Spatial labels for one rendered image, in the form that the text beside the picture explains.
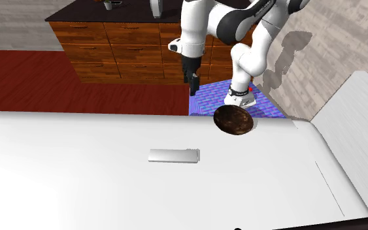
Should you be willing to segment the dark brown round plate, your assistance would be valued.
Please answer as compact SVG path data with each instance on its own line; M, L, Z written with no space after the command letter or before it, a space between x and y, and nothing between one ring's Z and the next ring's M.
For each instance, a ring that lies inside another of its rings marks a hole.
M254 121L251 115L236 105L222 105L213 115L215 125L230 135L243 135L253 129Z

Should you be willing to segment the wooden chest of drawers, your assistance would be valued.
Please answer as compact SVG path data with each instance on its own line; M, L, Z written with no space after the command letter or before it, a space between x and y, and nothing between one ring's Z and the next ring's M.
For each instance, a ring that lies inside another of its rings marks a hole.
M83 83L178 84L180 55L167 45L180 36L183 0L163 0L154 18L150 0L75 0L47 17Z

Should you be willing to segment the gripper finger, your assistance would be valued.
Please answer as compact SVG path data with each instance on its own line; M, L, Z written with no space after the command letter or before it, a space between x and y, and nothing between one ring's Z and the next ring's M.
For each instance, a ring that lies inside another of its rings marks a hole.
M194 96L196 92L199 90L199 77L193 73L189 77L189 85L190 85L190 95Z

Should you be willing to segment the white bed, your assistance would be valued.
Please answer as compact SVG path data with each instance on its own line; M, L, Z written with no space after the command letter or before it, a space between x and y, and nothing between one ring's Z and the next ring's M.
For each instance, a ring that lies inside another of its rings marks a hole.
M197 163L150 149L199 149ZM273 230L368 217L368 73L309 121L0 112L0 230Z

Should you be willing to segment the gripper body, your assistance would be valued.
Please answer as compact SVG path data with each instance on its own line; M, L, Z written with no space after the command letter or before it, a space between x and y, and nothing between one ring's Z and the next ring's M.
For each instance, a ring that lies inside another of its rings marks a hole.
M201 66L201 57L186 57L181 56L182 72L184 83L188 83L188 76L196 73Z

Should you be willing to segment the blue patterned robot stand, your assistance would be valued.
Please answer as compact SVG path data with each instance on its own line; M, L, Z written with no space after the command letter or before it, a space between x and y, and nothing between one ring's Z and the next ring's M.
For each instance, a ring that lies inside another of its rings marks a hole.
M190 96L190 116L213 116L215 110L224 105L231 81L224 80L201 85L194 96ZM285 118L285 115L251 82L249 87L256 100L256 104L246 108L246 111L256 118Z

